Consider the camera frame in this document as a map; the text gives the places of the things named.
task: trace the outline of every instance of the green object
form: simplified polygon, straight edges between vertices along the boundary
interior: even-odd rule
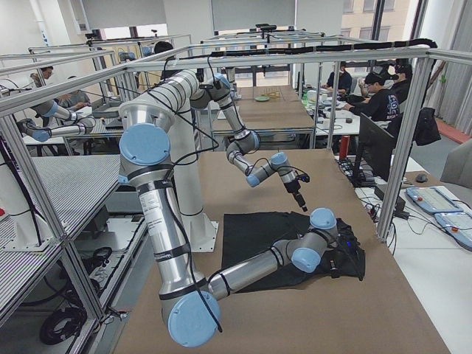
[[[254,98],[256,101],[258,102],[265,102],[265,101],[268,101],[269,98],[267,96],[257,96],[256,98]]]

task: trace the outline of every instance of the gray chair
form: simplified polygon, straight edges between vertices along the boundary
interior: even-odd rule
[[[472,207],[472,139],[449,152],[441,181],[458,199]]]

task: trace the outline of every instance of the black monitor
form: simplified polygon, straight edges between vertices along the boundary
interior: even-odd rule
[[[353,184],[362,185],[361,162],[364,160],[375,176],[384,181],[389,180],[390,162],[395,149],[396,140],[393,135],[375,124],[368,116],[361,113],[359,126],[359,142],[353,168]]]

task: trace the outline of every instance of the black mouse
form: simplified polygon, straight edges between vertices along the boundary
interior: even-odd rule
[[[428,181],[428,176],[425,173],[418,173],[415,178],[415,181],[418,183],[425,183]]]

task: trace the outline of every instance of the black t-shirt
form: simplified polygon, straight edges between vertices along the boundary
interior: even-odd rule
[[[398,103],[403,103],[406,101],[408,92],[410,90],[410,83],[410,80],[403,80],[399,83],[393,84],[391,90],[395,93],[395,96],[397,96]]]
[[[328,87],[333,87],[334,72],[331,72],[326,84],[328,85]],[[352,84],[353,78],[351,77],[349,72],[344,72],[343,75],[341,75],[341,73],[339,74],[338,90],[346,90],[346,93],[349,94],[351,92]]]
[[[372,117],[374,122],[380,122],[395,118],[400,114],[400,107],[395,93],[392,90],[383,88],[374,94],[367,104],[352,107],[349,111],[356,116],[364,113],[366,116]]]

